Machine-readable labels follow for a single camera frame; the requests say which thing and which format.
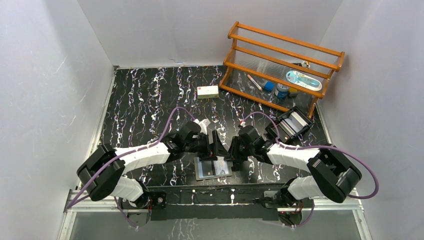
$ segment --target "gray wall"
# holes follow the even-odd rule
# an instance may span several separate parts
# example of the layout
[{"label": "gray wall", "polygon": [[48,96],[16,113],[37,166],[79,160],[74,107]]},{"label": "gray wall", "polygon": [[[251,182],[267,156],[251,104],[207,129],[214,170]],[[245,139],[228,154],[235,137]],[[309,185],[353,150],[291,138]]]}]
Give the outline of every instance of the gray wall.
[{"label": "gray wall", "polygon": [[342,0],[78,0],[113,65],[221,65],[235,21],[319,44]]},{"label": "gray wall", "polygon": [[[380,180],[362,201],[376,240],[424,235],[423,13],[422,0],[345,0],[321,42],[346,52],[320,104],[332,141]],[[366,177],[358,190],[373,188]]]},{"label": "gray wall", "polygon": [[77,1],[0,6],[0,238],[56,239],[113,67]]}]

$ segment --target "purple cable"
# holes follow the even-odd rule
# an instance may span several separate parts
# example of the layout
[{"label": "purple cable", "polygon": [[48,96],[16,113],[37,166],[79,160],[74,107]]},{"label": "purple cable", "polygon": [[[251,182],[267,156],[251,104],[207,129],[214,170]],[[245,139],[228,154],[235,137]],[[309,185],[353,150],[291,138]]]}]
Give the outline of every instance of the purple cable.
[{"label": "purple cable", "polygon": [[283,147],[283,148],[285,148],[285,149],[289,149],[289,150],[330,149],[330,150],[334,150],[334,151],[340,152],[340,153],[342,153],[342,154],[344,154],[344,155],[347,155],[347,156],[349,156],[349,157],[353,158],[354,160],[356,160],[356,161],[357,161],[358,163],[360,163],[362,166],[364,166],[364,167],[366,168],[366,170],[368,170],[369,174],[371,174],[372,179],[374,179],[374,183],[375,183],[374,191],[373,191],[371,194],[366,195],[366,196],[355,196],[355,195],[351,195],[351,194],[349,194],[349,195],[348,195],[349,197],[351,197],[351,198],[353,198],[353,199],[370,199],[370,198],[374,197],[374,196],[375,196],[375,195],[379,192],[380,184],[379,184],[379,180],[377,179],[376,174],[373,172],[373,170],[371,170],[370,166],[368,166],[368,165],[367,165],[365,162],[363,162],[360,158],[355,157],[355,156],[353,156],[352,154],[350,154],[350,153],[348,153],[348,152],[346,152],[346,151],[344,151],[344,150],[342,150],[342,149],[340,149],[340,148],[333,147],[333,146],[316,145],[316,146],[301,146],[301,147],[293,146],[293,147],[292,147],[292,146],[284,145],[284,144],[282,144],[282,143],[279,141],[279,139],[280,139],[280,133],[279,133],[279,131],[277,131],[277,125],[276,125],[276,123],[274,122],[274,120],[272,120],[272,118],[270,118],[270,116],[266,115],[265,113],[260,112],[260,111],[254,111],[254,112],[252,112],[251,114],[247,115],[247,117],[245,117],[245,118],[243,119],[243,121],[245,122],[245,121],[246,121],[246,119],[248,119],[250,116],[252,116],[252,115],[254,115],[254,114],[261,114],[261,115],[264,115],[265,117],[267,117],[267,118],[271,121],[271,123],[274,125],[274,127],[275,127],[275,129],[276,129],[276,131],[275,131],[275,132],[277,133],[277,137],[275,138],[275,142],[276,142],[276,143],[278,143],[280,146],[282,146],[282,147]]},{"label": "purple cable", "polygon": [[103,170],[105,170],[105,168],[107,168],[111,163],[113,163],[114,161],[116,161],[117,159],[119,159],[119,158],[122,158],[122,157],[124,157],[124,156],[127,156],[127,155],[130,155],[130,154],[133,154],[133,153],[135,153],[135,152],[138,152],[138,151],[141,151],[141,150],[144,150],[144,149],[147,149],[147,148],[149,148],[149,147],[153,147],[153,146],[156,146],[157,144],[159,144],[160,142],[161,142],[161,140],[164,138],[164,136],[165,136],[165,133],[166,133],[166,131],[167,131],[167,129],[168,129],[168,127],[169,127],[169,125],[170,125],[170,122],[171,122],[171,118],[172,118],[172,116],[174,115],[174,113],[175,113],[175,111],[176,110],[178,110],[178,109],[181,109],[181,110],[184,110],[184,111],[186,111],[187,112],[187,114],[191,117],[191,119],[192,120],[195,120],[195,117],[189,112],[189,111],[187,111],[187,109],[185,109],[185,108],[183,108],[183,107],[180,107],[180,106],[177,106],[177,107],[175,107],[173,110],[172,110],[172,112],[171,112],[171,114],[169,115],[169,117],[168,117],[168,121],[166,122],[166,125],[165,125],[165,129],[163,129],[163,132],[162,132],[162,134],[160,135],[160,137],[159,137],[159,139],[157,140],[157,141],[155,141],[154,143],[152,143],[152,144],[150,144],[150,145],[148,145],[148,146],[142,146],[142,147],[140,147],[140,148],[138,148],[137,150],[131,150],[131,151],[127,151],[127,152],[124,152],[124,153],[122,153],[121,155],[118,155],[118,156],[115,156],[114,158],[112,158],[111,160],[109,160],[108,162],[106,162],[106,164],[104,164],[88,181],[87,181],[87,183],[86,184],[84,184],[84,186],[81,188],[81,190],[76,194],[76,196],[72,199],[72,201],[70,201],[70,203],[66,206],[66,209],[69,209],[69,208],[71,208],[72,206],[74,206],[75,204],[77,204],[77,203],[79,203],[80,201],[82,201],[82,200],[84,200],[84,199],[86,199],[87,197],[85,197],[84,196],[84,198],[81,198],[81,199],[78,199],[80,196],[81,196],[81,194],[83,194],[83,192],[90,186],[90,184],[92,184],[92,182],[94,181],[94,179],[96,179],[99,175],[100,175],[100,173],[101,172],[103,172]]},{"label": "purple cable", "polygon": [[297,227],[302,227],[303,225],[305,225],[309,221],[309,219],[311,219],[312,213],[314,213],[314,209],[315,209],[315,202],[312,199],[312,207],[310,208],[309,216],[307,216],[307,218],[306,218],[306,220],[304,222],[300,223],[299,225],[296,225],[296,228]]},{"label": "purple cable", "polygon": [[119,209],[120,213],[125,217],[126,221],[131,225],[133,228],[138,228],[137,223],[133,222],[127,214],[122,210],[121,206],[119,206],[118,199],[116,196],[113,197],[115,199],[116,207]]}]

